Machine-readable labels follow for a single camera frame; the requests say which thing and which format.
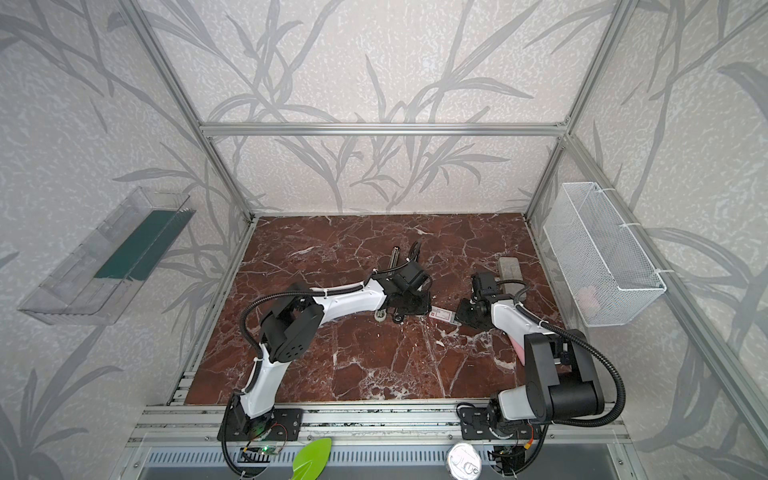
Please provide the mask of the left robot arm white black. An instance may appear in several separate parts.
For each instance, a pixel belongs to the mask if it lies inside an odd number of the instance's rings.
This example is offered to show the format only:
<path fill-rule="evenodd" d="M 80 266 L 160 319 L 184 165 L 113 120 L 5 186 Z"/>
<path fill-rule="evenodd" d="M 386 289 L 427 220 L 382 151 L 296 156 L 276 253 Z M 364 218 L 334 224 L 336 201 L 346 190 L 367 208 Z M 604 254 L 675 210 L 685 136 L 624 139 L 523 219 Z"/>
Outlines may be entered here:
<path fill-rule="evenodd" d="M 431 277 L 415 260 L 375 270 L 365 280 L 332 288 L 297 282 L 251 302 L 240 314 L 241 335 L 257 353 L 245 389 L 235 396 L 249 421 L 273 411 L 288 366 L 311 345 L 325 323 L 365 312 L 394 309 L 402 316 L 431 310 Z"/>

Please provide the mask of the black stapler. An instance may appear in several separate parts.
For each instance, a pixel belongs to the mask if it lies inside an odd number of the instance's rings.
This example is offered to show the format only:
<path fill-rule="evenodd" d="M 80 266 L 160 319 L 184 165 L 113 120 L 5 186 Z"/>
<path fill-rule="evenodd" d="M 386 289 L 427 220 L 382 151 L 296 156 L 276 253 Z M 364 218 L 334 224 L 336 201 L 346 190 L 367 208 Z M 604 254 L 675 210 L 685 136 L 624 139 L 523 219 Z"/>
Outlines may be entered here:
<path fill-rule="evenodd" d="M 417 260 L 420 255 L 420 249 L 421 249 L 421 242 L 417 240 L 411 245 L 407 259 Z M 402 324 L 405 321 L 405 317 L 407 316 L 407 314 L 404 313 L 399 308 L 394 308 L 392 311 L 392 315 L 393 315 L 393 322 L 396 324 Z"/>

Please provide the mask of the red white staples box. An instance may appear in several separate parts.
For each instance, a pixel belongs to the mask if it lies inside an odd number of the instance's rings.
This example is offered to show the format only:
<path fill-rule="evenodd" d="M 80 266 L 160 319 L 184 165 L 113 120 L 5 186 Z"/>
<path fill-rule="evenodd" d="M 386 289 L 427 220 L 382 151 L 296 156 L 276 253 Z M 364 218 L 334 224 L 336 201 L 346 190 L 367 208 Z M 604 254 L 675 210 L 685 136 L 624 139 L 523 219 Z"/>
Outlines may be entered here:
<path fill-rule="evenodd" d="M 441 307 L 433 306 L 428 314 L 428 317 L 451 325 L 460 324 L 460 322 L 456 319 L 456 314 L 454 311 Z"/>

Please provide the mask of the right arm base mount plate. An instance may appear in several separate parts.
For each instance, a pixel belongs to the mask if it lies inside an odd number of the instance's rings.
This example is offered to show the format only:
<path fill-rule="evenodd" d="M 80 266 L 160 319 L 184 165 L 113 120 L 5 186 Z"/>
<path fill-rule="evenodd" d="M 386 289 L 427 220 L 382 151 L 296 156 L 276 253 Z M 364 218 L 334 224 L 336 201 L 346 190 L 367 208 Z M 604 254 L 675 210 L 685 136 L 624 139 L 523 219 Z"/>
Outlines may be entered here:
<path fill-rule="evenodd" d="M 526 422 L 502 426 L 501 421 L 492 421 L 486 407 L 470 403 L 459 403 L 455 407 L 463 440 L 500 440 L 527 442 L 535 437 L 532 426 Z"/>

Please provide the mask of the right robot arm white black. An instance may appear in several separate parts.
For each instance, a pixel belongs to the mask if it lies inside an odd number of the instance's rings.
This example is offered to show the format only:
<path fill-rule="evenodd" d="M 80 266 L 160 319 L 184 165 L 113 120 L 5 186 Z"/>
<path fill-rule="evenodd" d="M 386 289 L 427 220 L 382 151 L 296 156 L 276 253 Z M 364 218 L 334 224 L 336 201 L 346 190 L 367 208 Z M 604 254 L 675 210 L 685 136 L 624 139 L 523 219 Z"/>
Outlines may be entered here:
<path fill-rule="evenodd" d="M 606 355 L 577 330 L 566 330 L 525 305 L 529 286 L 508 294 L 491 272 L 471 276 L 472 294 L 460 301 L 456 320 L 478 330 L 503 331 L 524 367 L 524 384 L 495 394 L 488 423 L 506 433 L 521 423 L 597 428 L 617 420 L 626 405 L 626 387 Z"/>

